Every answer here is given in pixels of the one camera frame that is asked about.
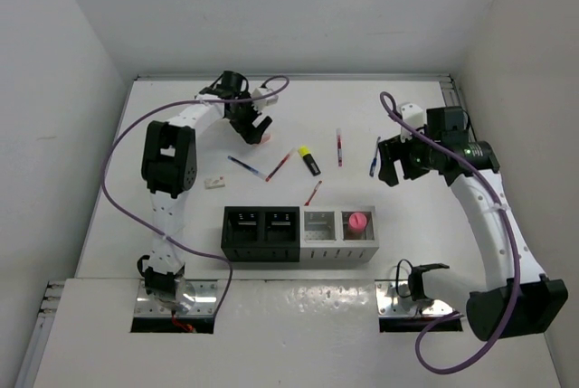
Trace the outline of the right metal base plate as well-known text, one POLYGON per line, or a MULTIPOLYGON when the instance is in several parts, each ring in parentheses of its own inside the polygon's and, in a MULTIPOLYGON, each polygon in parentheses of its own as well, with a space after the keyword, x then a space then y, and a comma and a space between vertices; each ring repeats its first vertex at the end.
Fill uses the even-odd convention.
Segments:
POLYGON ((394 280, 375 282, 375 300, 381 319, 436 318, 454 311, 452 307, 438 299, 417 303, 411 298, 402 298, 398 292, 409 292, 406 280, 401 280, 398 288, 395 287, 394 280))

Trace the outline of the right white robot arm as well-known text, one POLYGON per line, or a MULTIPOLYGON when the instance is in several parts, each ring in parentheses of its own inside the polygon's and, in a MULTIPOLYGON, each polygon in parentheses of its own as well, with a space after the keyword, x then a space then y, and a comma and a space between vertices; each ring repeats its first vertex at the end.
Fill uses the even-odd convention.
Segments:
POLYGON ((499 162, 486 141, 470 139, 470 122, 459 106, 422 109, 406 102, 394 113, 403 121, 398 136, 379 143, 378 177, 399 182, 431 171, 445 180, 465 212, 479 248, 485 283, 451 273, 448 265, 413 266, 408 297, 440 299, 465 315, 481 341, 491 338, 508 308, 512 312, 501 337, 545 332, 568 299, 565 283, 550 279, 528 248, 510 210, 499 162))

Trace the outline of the blue gel pen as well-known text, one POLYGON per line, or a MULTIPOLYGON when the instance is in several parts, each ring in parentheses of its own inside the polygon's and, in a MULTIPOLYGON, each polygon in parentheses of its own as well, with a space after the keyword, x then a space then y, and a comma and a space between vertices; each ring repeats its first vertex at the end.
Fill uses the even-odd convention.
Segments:
POLYGON ((377 165, 377 157, 378 157, 378 153, 379 153, 379 143, 381 141, 381 137, 377 137, 376 141, 375 141, 375 150, 374 150, 374 154, 373 154, 373 158, 369 167, 369 176, 371 178, 373 178, 375 176, 375 169, 376 169, 376 165, 377 165))

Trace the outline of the dark red gel pen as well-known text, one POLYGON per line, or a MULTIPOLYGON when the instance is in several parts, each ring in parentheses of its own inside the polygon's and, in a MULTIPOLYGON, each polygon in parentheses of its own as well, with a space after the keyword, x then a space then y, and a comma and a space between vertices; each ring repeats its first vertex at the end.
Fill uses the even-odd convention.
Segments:
POLYGON ((337 165, 338 167, 343 166, 343 147, 342 147, 342 133, 341 129, 338 128, 336 130, 336 137, 337 137, 337 165))

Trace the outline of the small red gel pen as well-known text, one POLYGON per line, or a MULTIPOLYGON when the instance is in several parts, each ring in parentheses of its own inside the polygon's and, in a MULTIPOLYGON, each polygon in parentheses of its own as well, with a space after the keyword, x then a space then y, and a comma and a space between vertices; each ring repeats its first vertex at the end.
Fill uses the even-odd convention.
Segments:
POLYGON ((316 185, 314 186, 311 194, 309 195, 308 199, 306 200, 306 202, 304 203, 304 206, 309 206, 313 200, 313 198, 315 197, 315 195, 317 194, 319 187, 322 185, 323 181, 319 180, 316 185))

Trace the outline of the pink tape roll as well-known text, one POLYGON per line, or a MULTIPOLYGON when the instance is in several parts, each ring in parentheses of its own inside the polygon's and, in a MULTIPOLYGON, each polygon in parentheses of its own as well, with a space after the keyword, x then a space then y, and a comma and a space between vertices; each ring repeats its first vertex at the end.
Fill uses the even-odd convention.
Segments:
POLYGON ((360 240, 365 238, 367 217, 364 213, 354 212, 348 216, 345 238, 348 240, 360 240))

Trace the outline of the metal base plate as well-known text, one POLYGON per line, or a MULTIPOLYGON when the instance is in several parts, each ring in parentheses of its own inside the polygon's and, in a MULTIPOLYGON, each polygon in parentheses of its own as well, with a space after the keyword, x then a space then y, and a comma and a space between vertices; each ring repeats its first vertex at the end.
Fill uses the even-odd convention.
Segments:
POLYGON ((177 282, 176 292, 149 289, 141 280, 134 306, 134 317, 153 318, 212 317, 217 304, 217 283, 211 281, 182 279, 177 282))
POLYGON ((375 300, 381 319, 436 318, 454 311, 452 307, 438 299, 417 303, 411 298, 402 298, 398 292, 409 292, 406 280, 401 280, 398 288, 395 287, 394 280, 375 282, 375 300))

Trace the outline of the yellow black highlighter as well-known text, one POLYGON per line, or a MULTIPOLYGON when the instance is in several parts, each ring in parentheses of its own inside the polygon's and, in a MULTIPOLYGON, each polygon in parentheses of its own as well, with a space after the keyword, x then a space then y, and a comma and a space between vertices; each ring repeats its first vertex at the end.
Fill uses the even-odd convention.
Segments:
POLYGON ((298 151, 301 159, 303 160, 309 172, 314 176, 320 175, 321 171, 319 169, 319 166, 316 160, 314 159, 313 155, 311 154, 309 148, 306 146, 301 146, 298 149, 298 151))

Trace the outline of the red refill pen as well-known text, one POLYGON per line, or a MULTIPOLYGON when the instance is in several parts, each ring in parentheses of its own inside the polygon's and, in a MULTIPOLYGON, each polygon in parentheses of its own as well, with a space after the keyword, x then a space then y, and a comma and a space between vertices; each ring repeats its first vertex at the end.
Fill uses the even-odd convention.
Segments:
POLYGON ((273 168, 273 170, 266 176, 265 181, 269 182, 272 177, 274 177, 280 169, 290 160, 290 158, 294 155, 296 149, 292 148, 280 161, 279 163, 273 168))

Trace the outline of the blue refill pen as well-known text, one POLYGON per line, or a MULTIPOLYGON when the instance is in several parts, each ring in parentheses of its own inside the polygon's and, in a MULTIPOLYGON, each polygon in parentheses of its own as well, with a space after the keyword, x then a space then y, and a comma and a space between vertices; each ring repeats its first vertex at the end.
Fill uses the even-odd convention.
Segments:
POLYGON ((244 163, 243 161, 241 161, 241 160, 239 160, 239 159, 237 159, 237 158, 235 158, 235 157, 233 157, 233 156, 227 156, 227 159, 228 159, 229 161, 231 161, 232 163, 234 163, 234 164, 242 167, 242 168, 245 169, 246 171, 252 173, 253 175, 259 177, 261 180, 266 180, 266 179, 267 179, 267 176, 266 176, 264 173, 262 173, 261 171, 259 171, 257 168, 255 168, 255 167, 253 167, 253 166, 250 166, 250 165, 244 163))

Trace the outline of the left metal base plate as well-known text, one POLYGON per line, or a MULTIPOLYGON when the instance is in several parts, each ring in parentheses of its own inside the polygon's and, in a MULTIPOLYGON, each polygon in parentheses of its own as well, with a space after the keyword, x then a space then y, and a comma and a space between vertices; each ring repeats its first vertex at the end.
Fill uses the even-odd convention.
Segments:
POLYGON ((141 280, 134 306, 134 317, 153 318, 212 317, 217 304, 217 283, 211 281, 182 279, 177 282, 176 292, 149 289, 141 280))

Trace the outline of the white staple box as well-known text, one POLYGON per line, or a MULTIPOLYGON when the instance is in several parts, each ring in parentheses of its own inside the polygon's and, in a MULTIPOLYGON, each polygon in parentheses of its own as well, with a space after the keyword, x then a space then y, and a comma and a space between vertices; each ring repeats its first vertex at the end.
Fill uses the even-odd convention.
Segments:
POLYGON ((206 190, 213 190, 224 188, 226 186, 225 178, 223 176, 210 177, 204 180, 204 188, 206 190))

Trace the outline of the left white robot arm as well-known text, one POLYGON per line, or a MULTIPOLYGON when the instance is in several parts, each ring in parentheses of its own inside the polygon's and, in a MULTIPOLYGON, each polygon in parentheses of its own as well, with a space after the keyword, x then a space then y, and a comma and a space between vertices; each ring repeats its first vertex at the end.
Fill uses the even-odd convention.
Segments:
POLYGON ((186 199, 197 178, 197 138, 215 122, 227 119, 245 143, 260 144, 271 118, 255 120, 278 97, 265 83, 250 91, 243 75, 225 71, 199 91, 196 103, 172 118, 148 124, 141 175, 150 192, 155 230, 150 252, 138 261, 148 293, 169 305, 181 300, 185 251, 172 241, 182 236, 186 199))

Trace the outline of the grey two-slot container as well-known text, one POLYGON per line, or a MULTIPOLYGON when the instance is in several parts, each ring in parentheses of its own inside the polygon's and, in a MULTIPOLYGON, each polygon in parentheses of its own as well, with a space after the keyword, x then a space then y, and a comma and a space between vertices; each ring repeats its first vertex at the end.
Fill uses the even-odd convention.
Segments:
POLYGON ((300 208, 300 262, 366 263, 378 252, 380 243, 375 224, 374 206, 300 208), (367 217, 365 238, 345 238, 347 219, 351 213, 367 217))

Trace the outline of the black two-slot container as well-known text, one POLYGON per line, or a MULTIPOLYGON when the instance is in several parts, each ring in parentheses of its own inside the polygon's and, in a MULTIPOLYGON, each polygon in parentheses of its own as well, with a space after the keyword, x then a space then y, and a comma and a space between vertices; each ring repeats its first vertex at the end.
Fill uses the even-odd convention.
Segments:
POLYGON ((226 206, 221 249, 233 262, 299 262, 300 215, 294 206, 226 206))

